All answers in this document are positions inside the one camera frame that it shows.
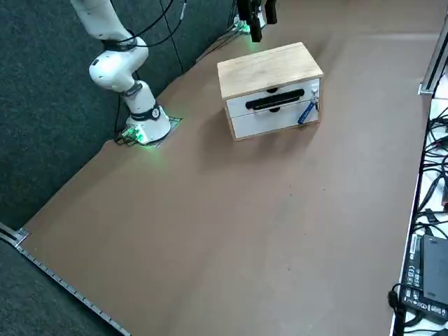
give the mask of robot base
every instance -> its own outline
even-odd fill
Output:
[[[147,119],[145,121],[137,121],[129,117],[126,125],[128,129],[134,129],[136,131],[136,140],[141,145],[147,145],[150,142],[160,140],[171,129],[169,118],[161,106],[160,117],[157,120]]]

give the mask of black drawer handle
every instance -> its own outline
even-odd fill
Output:
[[[285,92],[281,94],[276,94],[274,96],[259,98],[256,100],[246,102],[246,109],[248,110],[263,110],[269,109],[271,107],[276,107],[278,105],[293,103],[299,100],[305,91],[303,89],[294,90],[290,92]]]

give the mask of blue lanyard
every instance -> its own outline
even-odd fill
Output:
[[[317,110],[317,101],[316,100],[311,100],[311,102],[309,103],[307,109],[302,113],[302,115],[300,116],[299,120],[297,121],[298,124],[303,124],[305,122],[305,119],[307,119],[309,112],[312,111],[312,109],[316,107]]]

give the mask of drawer handle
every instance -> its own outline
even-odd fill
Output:
[[[259,98],[256,100],[246,102],[246,109],[254,111],[269,109],[282,104],[288,104],[298,101],[305,91],[303,89],[293,90],[290,92],[285,92],[281,94],[276,94],[274,96]]]
[[[317,101],[311,101],[311,103],[309,103],[308,107],[305,109],[305,111],[303,111],[302,115],[300,116],[299,120],[297,120],[297,124],[303,124],[305,122],[305,120],[307,119],[309,113],[312,111],[312,109],[316,107],[317,109]]]

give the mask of key tag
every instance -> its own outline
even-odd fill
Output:
[[[299,120],[297,121],[298,124],[303,124],[305,122],[309,113],[313,110],[314,107],[316,107],[316,111],[319,112],[319,106],[318,106],[319,98],[316,96],[317,90],[314,89],[312,92],[313,92],[313,98],[311,99],[308,107],[305,109],[305,111],[302,113]]]

